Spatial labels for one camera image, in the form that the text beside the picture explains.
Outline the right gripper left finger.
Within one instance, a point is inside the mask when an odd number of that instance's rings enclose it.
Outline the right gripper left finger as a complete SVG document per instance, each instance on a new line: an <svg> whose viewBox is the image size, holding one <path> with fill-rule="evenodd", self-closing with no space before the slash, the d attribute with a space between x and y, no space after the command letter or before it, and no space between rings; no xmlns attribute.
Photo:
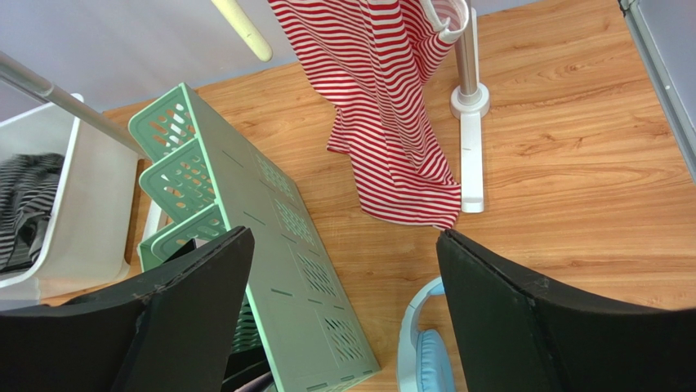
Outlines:
<svg viewBox="0 0 696 392"><path fill-rule="evenodd" d="M238 227L63 305L2 312L2 390L220 390L254 247Z"/></svg>

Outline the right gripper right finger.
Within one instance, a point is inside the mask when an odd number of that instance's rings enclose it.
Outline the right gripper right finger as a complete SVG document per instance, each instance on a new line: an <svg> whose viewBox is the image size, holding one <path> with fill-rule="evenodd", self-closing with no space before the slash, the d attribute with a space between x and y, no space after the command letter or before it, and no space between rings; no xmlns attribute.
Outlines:
<svg viewBox="0 0 696 392"><path fill-rule="evenodd" d="M694 390L694 309L596 295L452 229L436 252L469 390Z"/></svg>

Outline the red white striped tank top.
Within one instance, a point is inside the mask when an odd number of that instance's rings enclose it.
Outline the red white striped tank top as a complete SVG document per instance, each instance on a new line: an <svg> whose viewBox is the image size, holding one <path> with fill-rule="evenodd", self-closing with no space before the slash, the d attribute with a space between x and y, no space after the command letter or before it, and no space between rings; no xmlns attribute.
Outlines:
<svg viewBox="0 0 696 392"><path fill-rule="evenodd" d="M350 158L362 210L450 229L461 187L431 126L424 89L462 36L464 1L273 1L314 90L336 116L329 151Z"/></svg>

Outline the cream wooden hanger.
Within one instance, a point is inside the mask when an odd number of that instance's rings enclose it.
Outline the cream wooden hanger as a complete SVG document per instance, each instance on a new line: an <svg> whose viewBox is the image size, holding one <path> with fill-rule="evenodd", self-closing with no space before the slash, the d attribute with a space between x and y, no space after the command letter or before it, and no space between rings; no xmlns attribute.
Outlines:
<svg viewBox="0 0 696 392"><path fill-rule="evenodd" d="M266 41L237 0L212 0L212 4L258 60L262 62L271 61L273 58L271 45Z"/></svg>

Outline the black white striped tank top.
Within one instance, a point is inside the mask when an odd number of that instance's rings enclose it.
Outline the black white striped tank top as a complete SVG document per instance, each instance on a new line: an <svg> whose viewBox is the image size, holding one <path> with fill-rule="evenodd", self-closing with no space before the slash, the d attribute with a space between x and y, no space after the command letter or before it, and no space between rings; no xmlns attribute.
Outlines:
<svg viewBox="0 0 696 392"><path fill-rule="evenodd" d="M62 154L17 154L1 162L1 272L29 269L52 216Z"/></svg>

